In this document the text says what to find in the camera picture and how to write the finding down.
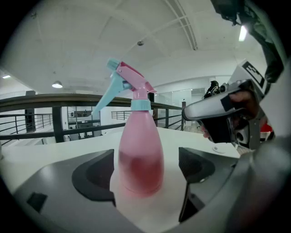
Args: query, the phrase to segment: white table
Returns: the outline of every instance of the white table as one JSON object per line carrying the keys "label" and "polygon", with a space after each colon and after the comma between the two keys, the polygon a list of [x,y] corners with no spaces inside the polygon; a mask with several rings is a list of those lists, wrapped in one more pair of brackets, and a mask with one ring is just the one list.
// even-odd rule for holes
{"label": "white table", "polygon": [[[165,231],[178,224],[186,187],[178,165],[178,148],[190,147],[235,158],[240,155],[230,143],[214,144],[202,134],[163,128],[158,128],[158,131],[164,152],[164,181],[160,191],[148,198],[125,195],[122,185],[119,184],[118,147],[122,132],[50,145],[3,147],[4,158],[0,161],[0,172],[8,189],[13,193],[43,166],[87,153],[114,149],[115,170],[111,177],[110,190],[115,194],[117,209],[145,232]],[[224,153],[216,153],[214,146]]]}

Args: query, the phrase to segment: spray bottle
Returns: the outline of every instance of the spray bottle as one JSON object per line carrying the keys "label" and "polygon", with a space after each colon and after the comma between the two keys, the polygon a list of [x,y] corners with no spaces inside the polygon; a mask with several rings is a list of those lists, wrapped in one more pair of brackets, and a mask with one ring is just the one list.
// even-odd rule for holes
{"label": "spray bottle", "polygon": [[164,156],[155,122],[149,113],[148,92],[155,92],[147,80],[124,62],[109,59],[113,70],[111,84],[92,114],[98,113],[123,90],[131,90],[132,113],[125,124],[119,145],[119,175],[125,188],[137,195],[149,196],[161,187]]}

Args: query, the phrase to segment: hand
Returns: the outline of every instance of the hand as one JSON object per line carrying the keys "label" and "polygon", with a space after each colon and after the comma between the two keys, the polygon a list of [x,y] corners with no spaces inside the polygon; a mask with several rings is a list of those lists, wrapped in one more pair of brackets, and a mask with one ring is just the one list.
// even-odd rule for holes
{"label": "hand", "polygon": [[[233,103],[243,103],[244,108],[248,111],[247,117],[249,119],[253,119],[257,116],[259,111],[259,104],[257,103],[255,97],[250,91],[239,91],[237,93],[230,94],[229,97]],[[260,127],[262,127],[266,123],[266,121],[266,117],[263,117],[260,120]],[[201,130],[203,131],[203,137],[210,137],[208,131],[204,127],[201,127]]]}

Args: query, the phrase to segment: white ceiling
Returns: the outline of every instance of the white ceiling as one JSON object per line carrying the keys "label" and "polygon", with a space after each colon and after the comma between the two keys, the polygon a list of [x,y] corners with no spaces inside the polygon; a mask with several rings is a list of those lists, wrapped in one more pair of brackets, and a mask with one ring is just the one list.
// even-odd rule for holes
{"label": "white ceiling", "polygon": [[[215,13],[210,0],[45,0],[20,24],[0,66],[39,93],[59,91],[51,87],[59,80],[62,92],[103,94],[110,57],[142,71],[153,86],[189,78],[156,72],[166,61],[175,61],[177,73],[190,67],[181,57],[206,65],[211,58],[212,63],[225,58],[231,66],[237,54],[261,59],[258,43],[249,35],[238,42],[239,33],[239,26]],[[143,46],[137,45],[140,40]],[[198,68],[200,76],[209,75],[201,74],[210,66]],[[219,72],[229,75],[226,70]]]}

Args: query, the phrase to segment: trigger sprayer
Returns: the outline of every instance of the trigger sprayer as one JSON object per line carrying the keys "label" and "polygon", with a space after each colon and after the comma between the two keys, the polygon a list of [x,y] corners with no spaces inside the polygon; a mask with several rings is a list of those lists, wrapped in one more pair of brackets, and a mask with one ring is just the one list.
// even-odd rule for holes
{"label": "trigger sprayer", "polygon": [[92,114],[107,106],[119,92],[133,92],[132,113],[120,140],[119,174],[127,190],[148,196],[159,190],[164,175],[161,140],[147,97],[155,90],[141,73],[122,61],[109,59],[107,67],[113,70],[111,84]]}

